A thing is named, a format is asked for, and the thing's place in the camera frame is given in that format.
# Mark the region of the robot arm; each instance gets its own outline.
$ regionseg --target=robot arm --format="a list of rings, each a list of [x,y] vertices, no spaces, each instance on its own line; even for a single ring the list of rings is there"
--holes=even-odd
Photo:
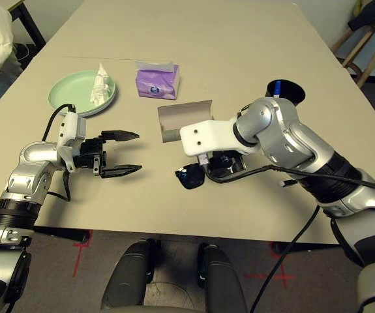
[[[141,168],[120,165],[108,169],[103,151],[103,143],[107,140],[126,141],[139,135],[113,130],[84,141],[85,119],[70,107],[61,123],[57,143],[34,142],[22,149],[19,164],[0,197],[0,311],[6,304],[17,301],[25,288],[31,262],[26,248],[31,244],[33,226],[49,193],[54,172],[64,170],[67,198],[55,195],[69,201],[68,174],[75,173],[78,168],[92,168],[101,178],[123,176]]]
[[[303,125],[294,104],[284,98],[258,99],[238,118],[189,125],[180,135],[185,153],[198,156],[202,165],[213,151],[248,154],[261,149],[276,166],[375,183]],[[347,257],[364,267],[358,279],[358,302],[364,312],[375,312],[375,189],[328,178],[291,176],[331,217],[333,233]]]

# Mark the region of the brown cardboard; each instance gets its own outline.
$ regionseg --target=brown cardboard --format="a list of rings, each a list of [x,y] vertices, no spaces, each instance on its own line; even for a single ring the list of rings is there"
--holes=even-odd
[[[211,119],[212,100],[158,107],[162,142],[180,140],[180,128]]]

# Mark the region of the table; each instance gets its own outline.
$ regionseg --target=table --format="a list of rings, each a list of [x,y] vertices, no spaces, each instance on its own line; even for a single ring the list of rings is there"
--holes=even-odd
[[[12,21],[20,19],[29,36],[32,38],[37,51],[40,51],[46,44],[44,37],[40,33],[37,25],[29,14],[28,9],[23,3],[25,0],[0,0],[0,5],[10,12]]]
[[[106,39],[104,30],[115,32]],[[179,64],[178,99],[138,97],[134,59]],[[375,177],[375,112],[295,5],[102,0],[86,1],[0,100],[0,193],[20,149],[42,136],[54,83],[100,62],[116,81],[118,97],[88,118],[87,138],[111,129],[138,133],[139,139],[108,143],[106,150],[109,165],[143,168],[103,180],[82,170],[70,178],[73,200],[48,196],[38,225],[290,241],[314,209],[308,193],[279,188],[287,176],[275,172],[184,189],[173,171],[195,160],[184,155],[181,142],[162,143],[157,113],[159,106],[213,99],[215,118],[229,119],[277,78],[305,89],[302,122]],[[60,120],[49,140],[57,139]],[[246,162],[267,164],[259,154]],[[52,190],[63,192],[60,175]],[[329,219],[319,215],[301,241],[335,243]]]

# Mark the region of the wooden stool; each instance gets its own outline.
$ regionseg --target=wooden stool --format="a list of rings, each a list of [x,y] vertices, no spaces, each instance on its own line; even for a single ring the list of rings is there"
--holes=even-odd
[[[357,3],[354,6],[353,13],[354,13],[355,16],[357,16],[360,12],[361,12],[361,1],[357,1]],[[338,48],[341,47],[342,44],[344,42],[346,42],[346,40],[348,38],[351,37],[352,33],[353,33],[353,31],[350,28],[348,28],[345,31],[345,33],[343,34],[343,36],[341,38],[339,38],[339,40],[332,46],[331,51],[333,53],[335,53],[338,50]],[[347,55],[347,57],[345,59],[338,58],[338,60],[341,62],[343,67],[345,67],[345,68],[349,67],[355,72],[355,74],[357,76],[355,78],[355,81],[356,81],[358,87],[360,87],[360,88],[364,85],[365,81],[370,76],[371,72],[374,70],[375,53],[372,56],[370,62],[367,65],[367,67],[365,68],[364,72],[361,71],[361,69],[355,63],[353,63],[353,60],[357,57],[359,52],[364,48],[364,46],[370,40],[370,38],[373,36],[374,33],[375,33],[375,23],[369,25],[367,32],[364,34],[364,36],[361,38],[361,40],[355,45],[353,50],[351,50],[351,52]]]

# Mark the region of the crumpled tissue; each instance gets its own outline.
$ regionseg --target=crumpled tissue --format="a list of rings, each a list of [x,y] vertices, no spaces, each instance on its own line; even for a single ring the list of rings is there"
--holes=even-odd
[[[95,84],[91,90],[90,102],[95,106],[100,106],[106,102],[110,96],[110,86],[108,85],[109,75],[99,63],[98,72],[95,78]]]

